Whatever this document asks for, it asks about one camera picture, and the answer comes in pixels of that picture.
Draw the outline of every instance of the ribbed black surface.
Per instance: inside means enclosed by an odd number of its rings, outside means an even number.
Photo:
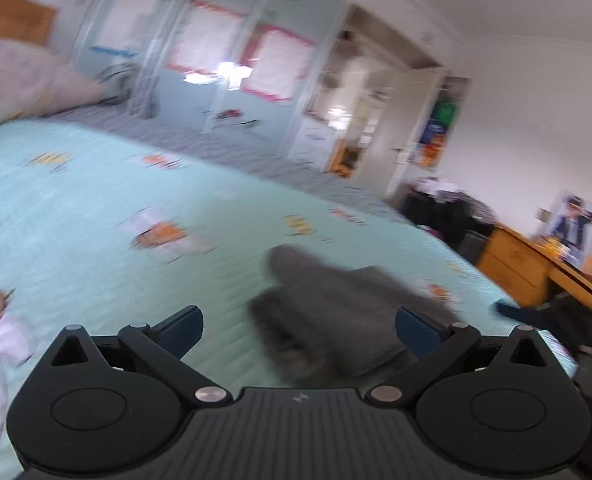
[[[49,477],[28,473],[25,480]],[[401,412],[354,390],[246,390],[227,408],[196,413],[178,443],[113,480],[471,479],[427,449]],[[569,471],[550,479],[576,478]]]

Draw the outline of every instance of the poster of man in suit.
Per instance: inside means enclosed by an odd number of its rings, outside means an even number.
[[[553,209],[544,236],[559,241],[565,248],[561,258],[580,269],[583,260],[592,253],[592,203],[564,192]]]

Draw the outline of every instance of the pile of clothes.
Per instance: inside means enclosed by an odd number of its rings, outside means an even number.
[[[441,301],[409,290],[378,267],[328,266],[295,246],[268,254],[279,285],[250,302],[268,354],[301,387],[373,386],[415,361],[396,336],[400,306],[448,327]]]

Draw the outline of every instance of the man in dark suit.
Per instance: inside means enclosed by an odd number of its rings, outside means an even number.
[[[592,223],[592,213],[583,207],[583,200],[570,195],[565,202],[565,212],[560,216],[550,235],[558,238],[570,249],[569,263],[578,266],[585,248],[585,228]]]

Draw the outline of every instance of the wooden headboard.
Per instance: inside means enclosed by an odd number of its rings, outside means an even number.
[[[0,38],[47,45],[57,12],[32,0],[0,0]]]

